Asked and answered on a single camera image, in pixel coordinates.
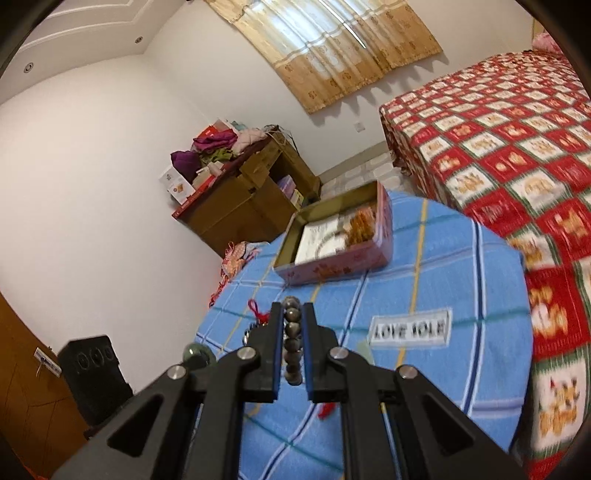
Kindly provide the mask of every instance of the plaid tablecloth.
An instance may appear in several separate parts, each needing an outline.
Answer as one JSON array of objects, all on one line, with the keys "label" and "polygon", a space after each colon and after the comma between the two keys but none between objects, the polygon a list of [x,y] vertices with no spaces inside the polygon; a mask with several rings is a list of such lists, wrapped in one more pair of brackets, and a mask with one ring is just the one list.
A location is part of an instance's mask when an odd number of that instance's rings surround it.
[{"label": "plaid tablecloth", "polygon": [[591,103],[563,56],[491,57],[380,108],[389,147],[426,196],[525,256],[534,329],[532,479],[589,411]]},{"label": "plaid tablecloth", "polygon": [[[285,287],[272,271],[281,238],[265,247],[229,284],[205,317],[197,341],[218,356],[242,345],[255,319],[250,298],[267,311],[295,295],[314,302],[320,325],[341,345],[367,354],[374,315],[450,307],[445,348],[373,350],[377,365],[416,365],[466,414],[507,449],[530,371],[530,308],[519,253],[486,228],[437,202],[390,193],[394,256],[378,271],[338,281]],[[319,420],[304,385],[282,380],[273,405],[248,404],[241,478],[339,480],[343,473],[340,415]]]}]

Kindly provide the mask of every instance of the floral curtain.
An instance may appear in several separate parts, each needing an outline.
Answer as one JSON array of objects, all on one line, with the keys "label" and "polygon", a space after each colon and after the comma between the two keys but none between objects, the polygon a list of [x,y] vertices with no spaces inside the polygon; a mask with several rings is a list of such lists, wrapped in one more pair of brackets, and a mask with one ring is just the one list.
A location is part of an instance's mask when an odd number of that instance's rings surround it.
[{"label": "floral curtain", "polygon": [[441,52],[404,0],[206,0],[313,113]]}]

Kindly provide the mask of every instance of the blue tablecloth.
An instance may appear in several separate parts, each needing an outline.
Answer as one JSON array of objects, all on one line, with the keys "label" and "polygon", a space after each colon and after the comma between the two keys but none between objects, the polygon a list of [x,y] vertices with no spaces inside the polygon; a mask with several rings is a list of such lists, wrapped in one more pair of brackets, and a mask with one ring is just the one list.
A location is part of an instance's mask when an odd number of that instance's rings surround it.
[{"label": "blue tablecloth", "polygon": [[[504,449],[515,433],[530,371],[530,306],[519,253],[486,228],[439,203],[391,192],[394,254],[385,268],[337,281],[285,287],[272,264],[281,238],[265,247],[208,312],[197,341],[217,356],[242,346],[255,320],[247,302],[266,312],[295,295],[313,301],[317,321],[341,345],[367,356],[374,315],[450,307],[444,348],[373,350],[375,363],[417,366]],[[283,379],[273,405],[248,404],[241,454],[244,480],[339,480],[340,414],[317,418],[304,385]]]}]

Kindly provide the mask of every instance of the tiled floor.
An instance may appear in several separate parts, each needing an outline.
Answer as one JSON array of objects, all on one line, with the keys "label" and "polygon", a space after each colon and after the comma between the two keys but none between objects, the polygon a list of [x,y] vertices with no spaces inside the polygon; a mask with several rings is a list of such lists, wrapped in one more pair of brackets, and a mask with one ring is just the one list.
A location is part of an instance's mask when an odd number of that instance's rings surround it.
[{"label": "tiled floor", "polygon": [[384,153],[322,185],[321,197],[329,198],[376,179],[388,190],[417,195],[410,179],[402,175],[400,168],[392,166],[390,153]]}]

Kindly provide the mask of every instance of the white box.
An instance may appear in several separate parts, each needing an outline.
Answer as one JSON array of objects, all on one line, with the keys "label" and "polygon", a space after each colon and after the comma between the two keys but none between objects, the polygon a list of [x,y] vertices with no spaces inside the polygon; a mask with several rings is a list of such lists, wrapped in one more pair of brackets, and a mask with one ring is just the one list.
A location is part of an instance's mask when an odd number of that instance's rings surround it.
[{"label": "white box", "polygon": [[193,186],[173,166],[169,166],[162,172],[160,183],[181,205],[195,193]]}]

